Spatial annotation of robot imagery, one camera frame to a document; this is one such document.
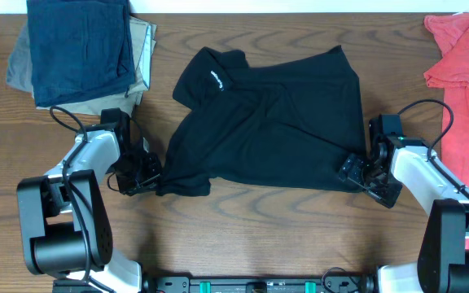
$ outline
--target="stack of folded clothes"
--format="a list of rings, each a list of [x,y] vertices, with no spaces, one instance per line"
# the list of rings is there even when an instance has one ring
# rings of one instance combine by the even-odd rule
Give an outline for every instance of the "stack of folded clothes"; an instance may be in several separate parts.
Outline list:
[[[33,93],[37,108],[131,115],[149,89],[155,31],[129,16],[127,0],[28,0],[7,84]]]

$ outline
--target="black shirt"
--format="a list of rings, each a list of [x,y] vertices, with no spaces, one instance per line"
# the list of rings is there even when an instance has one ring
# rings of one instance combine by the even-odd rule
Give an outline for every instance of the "black shirt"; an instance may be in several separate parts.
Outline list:
[[[171,138],[158,195],[208,195],[212,177],[360,191],[338,178],[349,153],[366,153],[359,80],[340,46],[267,68],[203,48],[173,98],[192,111]]]

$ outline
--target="navy blue folded cloth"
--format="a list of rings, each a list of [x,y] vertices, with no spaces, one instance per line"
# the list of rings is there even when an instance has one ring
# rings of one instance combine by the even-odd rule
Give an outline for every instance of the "navy blue folded cloth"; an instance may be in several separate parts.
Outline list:
[[[127,0],[28,0],[36,106],[84,102],[135,82]]]

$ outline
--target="table surface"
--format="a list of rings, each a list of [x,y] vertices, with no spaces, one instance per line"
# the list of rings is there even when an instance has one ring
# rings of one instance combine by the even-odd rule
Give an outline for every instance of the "table surface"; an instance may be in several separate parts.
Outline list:
[[[360,77],[365,121],[421,98],[442,99],[423,73],[441,55],[422,14],[138,15],[159,25],[152,87],[137,119],[162,159],[189,110],[172,99],[182,70],[203,46],[241,49],[255,67],[316,55],[341,44]],[[25,15],[0,15],[0,292],[48,292],[51,278],[24,266],[15,197],[18,182],[42,175],[73,134],[30,94],[5,83],[7,58]],[[421,105],[405,132],[432,140],[442,110]],[[80,116],[86,123],[95,116]],[[147,272],[194,276],[321,275],[332,266],[371,271],[416,260],[427,217],[404,189],[393,209],[364,194],[249,186],[212,180],[210,196],[126,197],[101,184],[114,244]]]

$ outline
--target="light gray cloth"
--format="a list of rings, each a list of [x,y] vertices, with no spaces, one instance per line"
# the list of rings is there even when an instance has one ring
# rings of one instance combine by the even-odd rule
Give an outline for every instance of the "light gray cloth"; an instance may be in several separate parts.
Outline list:
[[[144,58],[143,47],[146,36],[150,36],[147,43],[150,44],[149,59],[143,62],[151,63],[151,55],[155,41],[156,25],[146,21],[130,17],[129,20],[131,39],[133,46],[133,57],[135,64],[135,83],[130,85],[128,91],[121,94],[113,94],[102,98],[95,98],[85,102],[66,103],[59,105],[72,113],[100,115],[103,109],[118,107],[130,116],[136,105],[142,101],[142,93],[148,90],[140,71],[139,63],[141,56]],[[30,40],[28,37],[28,25],[25,24],[21,29],[20,35],[8,59],[7,84],[15,89],[33,93],[32,86],[32,59],[30,57]],[[48,107],[37,107],[37,109],[48,109]]]

